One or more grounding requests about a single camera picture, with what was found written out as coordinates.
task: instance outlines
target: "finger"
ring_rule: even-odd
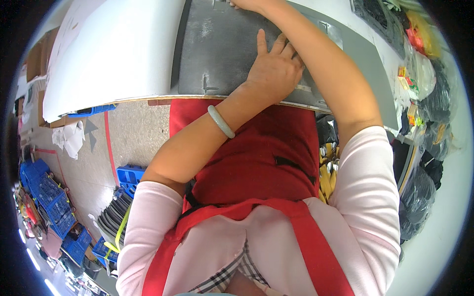
[[[285,46],[285,49],[283,49],[283,51],[282,51],[282,56],[291,59],[293,57],[293,55],[295,54],[295,52],[296,52],[296,49],[293,47],[293,45],[291,43],[288,43]]]
[[[285,48],[286,36],[285,34],[281,33],[278,35],[275,43],[273,44],[271,54],[281,54],[282,50]]]
[[[263,29],[258,30],[257,34],[257,54],[267,54],[268,49],[266,46],[265,31]]]
[[[293,58],[293,61],[298,65],[298,67],[304,69],[304,63],[299,54],[296,54]]]

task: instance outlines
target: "plaid shirt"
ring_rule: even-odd
[[[258,272],[255,264],[250,258],[248,243],[246,240],[242,252],[237,256],[237,258],[235,258],[234,261],[210,277],[208,280],[189,291],[189,293],[223,293],[227,289],[227,286],[229,285],[236,271],[240,271],[250,280],[255,280],[260,284],[269,287],[268,283]]]

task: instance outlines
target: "yellow package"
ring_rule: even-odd
[[[441,56],[441,48],[433,31],[425,19],[417,12],[407,11],[407,17],[410,20],[411,27],[416,32],[416,36],[423,40],[423,47],[428,56]]]

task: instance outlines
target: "woman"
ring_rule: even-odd
[[[225,100],[173,101],[171,138],[135,193],[118,291],[384,295],[400,253],[399,196],[374,94],[354,62],[285,1],[232,2],[284,35],[268,52],[258,32],[247,81]],[[294,90],[303,61],[339,128],[330,205],[315,198],[314,113],[275,106]]]

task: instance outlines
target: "shirt sleeve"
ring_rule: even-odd
[[[182,204],[182,197],[166,185],[138,184],[118,256],[117,291],[121,296],[141,294],[148,267],[164,235],[178,221]]]
[[[379,126],[366,128],[342,152],[329,204],[349,225],[383,294],[393,281],[401,251],[399,203],[387,134]]]

